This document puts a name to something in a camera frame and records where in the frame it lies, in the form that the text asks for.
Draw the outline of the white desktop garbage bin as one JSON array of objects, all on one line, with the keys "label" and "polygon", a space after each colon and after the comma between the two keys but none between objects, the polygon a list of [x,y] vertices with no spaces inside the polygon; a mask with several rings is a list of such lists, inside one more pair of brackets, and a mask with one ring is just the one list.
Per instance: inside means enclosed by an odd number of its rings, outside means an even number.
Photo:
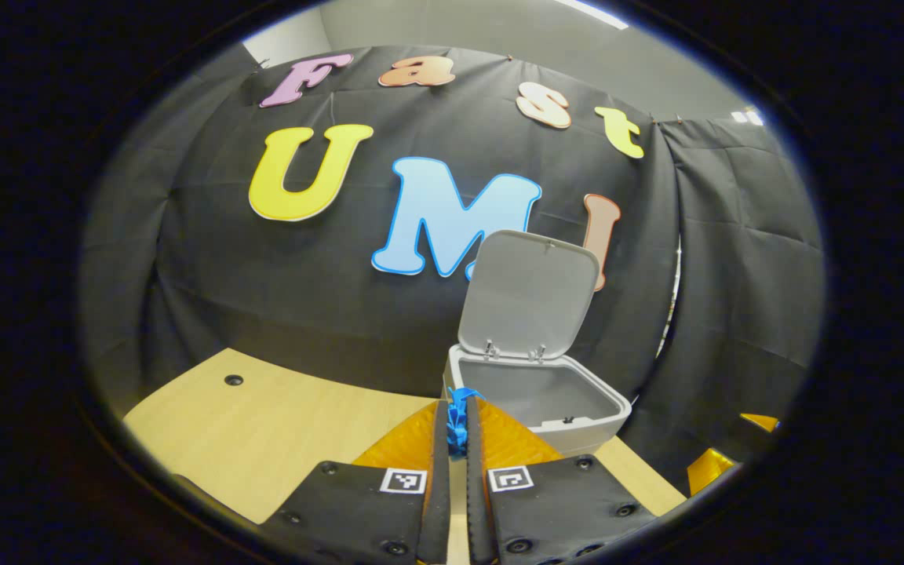
[{"label": "white desktop garbage bin", "polygon": [[566,457],[613,439],[630,401],[568,355],[599,270],[595,254],[566,241],[517,230],[485,237],[447,354],[445,393],[477,391]]}]

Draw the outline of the long ceiling light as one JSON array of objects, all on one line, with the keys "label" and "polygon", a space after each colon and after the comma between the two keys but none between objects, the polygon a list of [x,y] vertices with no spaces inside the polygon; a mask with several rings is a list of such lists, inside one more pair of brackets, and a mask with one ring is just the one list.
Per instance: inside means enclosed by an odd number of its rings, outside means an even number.
[{"label": "long ceiling light", "polygon": [[600,9],[599,7],[595,7],[595,5],[581,2],[580,0],[553,0],[560,5],[564,5],[572,10],[577,12],[581,12],[586,16],[589,16],[596,21],[605,23],[610,27],[616,28],[617,30],[625,30],[630,27],[627,22],[618,18],[618,16],[613,13]]}]

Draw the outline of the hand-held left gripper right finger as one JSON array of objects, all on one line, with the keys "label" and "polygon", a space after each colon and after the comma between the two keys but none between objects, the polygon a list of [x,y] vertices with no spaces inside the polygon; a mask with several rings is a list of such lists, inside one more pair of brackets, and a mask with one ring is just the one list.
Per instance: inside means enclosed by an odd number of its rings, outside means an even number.
[{"label": "hand-held left gripper right finger", "polygon": [[599,558],[656,521],[599,458],[564,457],[478,396],[464,405],[471,565]]}]

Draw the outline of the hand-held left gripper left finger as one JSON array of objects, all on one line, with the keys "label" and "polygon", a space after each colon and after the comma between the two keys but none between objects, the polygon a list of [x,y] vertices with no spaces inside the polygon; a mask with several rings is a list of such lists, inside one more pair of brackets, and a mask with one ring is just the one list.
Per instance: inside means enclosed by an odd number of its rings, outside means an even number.
[{"label": "hand-held left gripper left finger", "polygon": [[430,403],[351,464],[321,461],[261,524],[302,565],[443,565],[450,529],[448,404]]}]

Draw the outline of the wooden desktop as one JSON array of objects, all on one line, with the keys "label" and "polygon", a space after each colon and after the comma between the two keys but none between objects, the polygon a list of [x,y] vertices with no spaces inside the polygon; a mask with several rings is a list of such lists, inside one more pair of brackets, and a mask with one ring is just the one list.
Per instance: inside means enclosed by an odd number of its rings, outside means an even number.
[{"label": "wooden desktop", "polygon": [[[229,374],[244,382],[225,384]],[[226,349],[150,394],[123,423],[166,471],[263,523],[315,464],[352,461],[428,404]]]}]

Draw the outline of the blue paper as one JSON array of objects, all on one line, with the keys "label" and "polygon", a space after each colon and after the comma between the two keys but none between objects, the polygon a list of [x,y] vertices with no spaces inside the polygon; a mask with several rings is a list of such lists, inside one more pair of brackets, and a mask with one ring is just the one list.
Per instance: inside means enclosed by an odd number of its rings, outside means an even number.
[{"label": "blue paper", "polygon": [[485,397],[479,391],[468,387],[447,387],[447,393],[448,453],[452,461],[459,461],[467,457],[469,400]]}]

